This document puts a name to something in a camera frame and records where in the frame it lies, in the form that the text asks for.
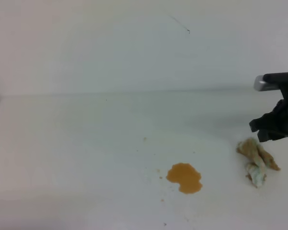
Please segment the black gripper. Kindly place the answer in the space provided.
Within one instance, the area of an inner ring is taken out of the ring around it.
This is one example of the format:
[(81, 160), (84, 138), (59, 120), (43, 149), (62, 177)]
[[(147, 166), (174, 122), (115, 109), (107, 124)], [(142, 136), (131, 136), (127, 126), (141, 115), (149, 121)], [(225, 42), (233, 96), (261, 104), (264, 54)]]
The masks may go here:
[(280, 100), (272, 113), (266, 113), (249, 123), (251, 132), (257, 132), (259, 142), (288, 137), (288, 101)]

